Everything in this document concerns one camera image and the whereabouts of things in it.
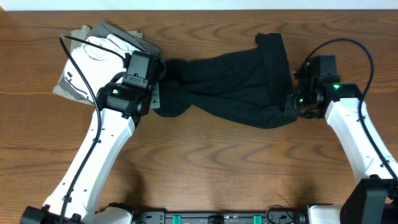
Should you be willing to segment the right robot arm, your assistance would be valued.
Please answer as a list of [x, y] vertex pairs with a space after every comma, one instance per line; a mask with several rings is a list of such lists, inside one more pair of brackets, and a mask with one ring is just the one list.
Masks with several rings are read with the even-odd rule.
[[341, 83], [332, 55], [310, 58], [281, 104], [287, 116], [325, 119], [337, 135], [356, 187], [342, 206], [309, 205], [300, 223], [397, 223], [397, 161], [374, 127], [362, 93]]

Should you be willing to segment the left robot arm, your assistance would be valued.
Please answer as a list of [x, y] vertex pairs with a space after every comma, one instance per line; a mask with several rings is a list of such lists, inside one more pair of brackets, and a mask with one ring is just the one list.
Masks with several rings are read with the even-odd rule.
[[152, 92], [165, 73], [158, 56], [135, 51], [125, 72], [101, 87], [90, 129], [71, 166], [42, 208], [28, 206], [21, 223], [131, 223], [133, 212], [113, 205], [96, 211], [105, 180], [124, 144], [153, 102]]

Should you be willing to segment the black polo shirt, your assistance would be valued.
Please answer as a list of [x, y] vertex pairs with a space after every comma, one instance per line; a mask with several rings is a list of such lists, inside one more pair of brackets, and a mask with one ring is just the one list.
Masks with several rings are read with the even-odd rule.
[[159, 80], [160, 107], [172, 118], [192, 105], [219, 118], [271, 129], [295, 122], [280, 110], [292, 91], [289, 62], [280, 33], [258, 34], [257, 47], [202, 60], [170, 59]]

